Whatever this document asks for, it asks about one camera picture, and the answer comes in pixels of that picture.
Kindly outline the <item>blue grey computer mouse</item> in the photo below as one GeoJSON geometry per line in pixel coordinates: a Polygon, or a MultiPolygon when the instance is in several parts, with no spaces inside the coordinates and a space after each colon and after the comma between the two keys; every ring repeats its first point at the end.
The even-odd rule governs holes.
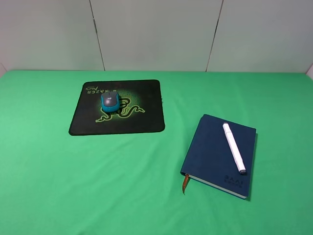
{"type": "Polygon", "coordinates": [[[119,93],[117,91],[108,91],[101,94],[101,108],[105,113],[113,113],[119,110],[119,93]]]}

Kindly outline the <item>dark blue notebook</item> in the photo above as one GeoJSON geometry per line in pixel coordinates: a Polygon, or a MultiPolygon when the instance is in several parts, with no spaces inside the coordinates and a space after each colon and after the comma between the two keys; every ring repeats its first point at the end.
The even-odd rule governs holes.
{"type": "Polygon", "coordinates": [[[256,129],[218,117],[203,115],[186,154],[181,174],[242,199],[249,196],[256,129]],[[228,123],[246,167],[241,175],[226,140],[228,123]]]}

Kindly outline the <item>black green snake mouse pad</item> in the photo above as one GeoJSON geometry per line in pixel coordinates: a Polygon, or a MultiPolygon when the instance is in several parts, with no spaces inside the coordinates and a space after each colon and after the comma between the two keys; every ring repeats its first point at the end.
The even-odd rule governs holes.
{"type": "Polygon", "coordinates": [[[69,127],[72,136],[161,132],[165,129],[158,80],[86,82],[69,127]],[[101,95],[119,94],[120,109],[106,113],[101,95]]]}

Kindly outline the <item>white marker pen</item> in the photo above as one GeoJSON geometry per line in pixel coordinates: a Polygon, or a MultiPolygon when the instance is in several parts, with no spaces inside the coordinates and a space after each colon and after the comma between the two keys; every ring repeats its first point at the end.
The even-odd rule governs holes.
{"type": "Polygon", "coordinates": [[[223,123],[223,130],[239,173],[246,175],[246,167],[228,123],[223,123]]]}

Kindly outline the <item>orange bookmark ribbon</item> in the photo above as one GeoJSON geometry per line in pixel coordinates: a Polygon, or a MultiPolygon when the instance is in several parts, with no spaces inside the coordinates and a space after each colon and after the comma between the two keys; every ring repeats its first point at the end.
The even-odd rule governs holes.
{"type": "Polygon", "coordinates": [[[183,183],[182,183],[182,193],[183,193],[183,194],[185,194],[185,190],[186,190],[188,181],[189,181],[189,175],[188,175],[188,174],[185,174],[184,180],[183,180],[183,183]]]}

